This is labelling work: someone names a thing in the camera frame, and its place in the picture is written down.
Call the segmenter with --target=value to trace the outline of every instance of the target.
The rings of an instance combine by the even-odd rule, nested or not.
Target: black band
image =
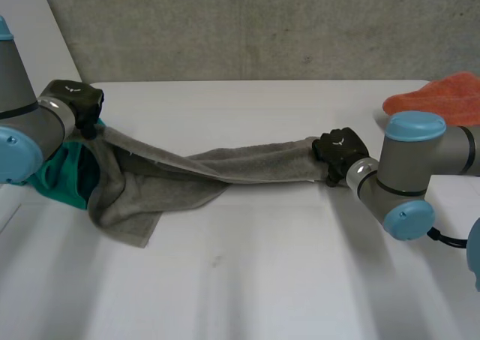
[[[362,185],[365,181],[367,181],[368,178],[372,177],[373,175],[375,175],[378,171],[377,170],[374,170],[372,171],[371,173],[368,173],[367,175],[365,175],[365,177],[360,180],[360,182],[358,183],[358,187],[357,187],[357,197],[360,198],[360,190],[362,189]]]
[[[465,128],[464,126],[458,126],[463,130],[463,132],[466,135],[466,138],[468,139],[468,144],[469,144],[469,149],[468,149],[468,159],[466,160],[466,164],[463,167],[462,171],[459,173],[459,175],[464,175],[469,168],[473,165],[473,162],[475,160],[475,154],[476,154],[476,145],[475,145],[475,138],[472,135],[472,132],[468,128]]]
[[[18,109],[15,109],[15,110],[4,111],[3,113],[0,113],[0,120],[9,119],[10,117],[17,117],[20,115],[25,115],[26,113],[35,111],[37,108],[38,108],[38,102],[35,101],[27,106],[19,107]]]
[[[381,187],[383,190],[399,195],[399,196],[407,196],[407,197],[418,197],[418,196],[423,196],[427,193],[427,189],[425,190],[420,190],[420,191],[400,191],[396,190],[394,188],[390,188],[387,185],[383,184],[380,180],[376,179],[376,183],[378,184],[379,187]]]

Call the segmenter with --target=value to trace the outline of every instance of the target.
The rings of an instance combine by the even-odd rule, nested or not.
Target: orange towel
[[[432,81],[418,91],[387,98],[383,110],[389,114],[417,110],[436,113],[447,125],[480,125],[480,77],[459,72]]]

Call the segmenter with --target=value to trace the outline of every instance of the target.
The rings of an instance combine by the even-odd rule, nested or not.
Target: black cable
[[[433,241],[440,241],[441,243],[451,246],[452,248],[466,248],[467,241],[465,239],[454,239],[453,237],[444,236],[435,227],[432,227],[427,232],[428,237]]]

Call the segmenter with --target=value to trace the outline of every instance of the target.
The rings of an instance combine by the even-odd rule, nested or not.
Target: green cloth
[[[77,142],[63,143],[42,167],[26,181],[40,194],[78,209],[86,209],[100,179],[100,168],[92,152]]]

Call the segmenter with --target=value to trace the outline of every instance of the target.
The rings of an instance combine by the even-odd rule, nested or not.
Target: towel fold
[[[192,209],[222,194],[230,184],[324,180],[326,165],[304,140],[215,149],[182,157],[97,125],[85,144],[100,168],[88,201],[95,225],[114,239],[145,247],[164,211]]]
[[[426,111],[440,115],[447,125],[480,125],[480,78],[460,72],[432,81],[418,91],[387,98],[383,110],[389,115],[407,110]]]

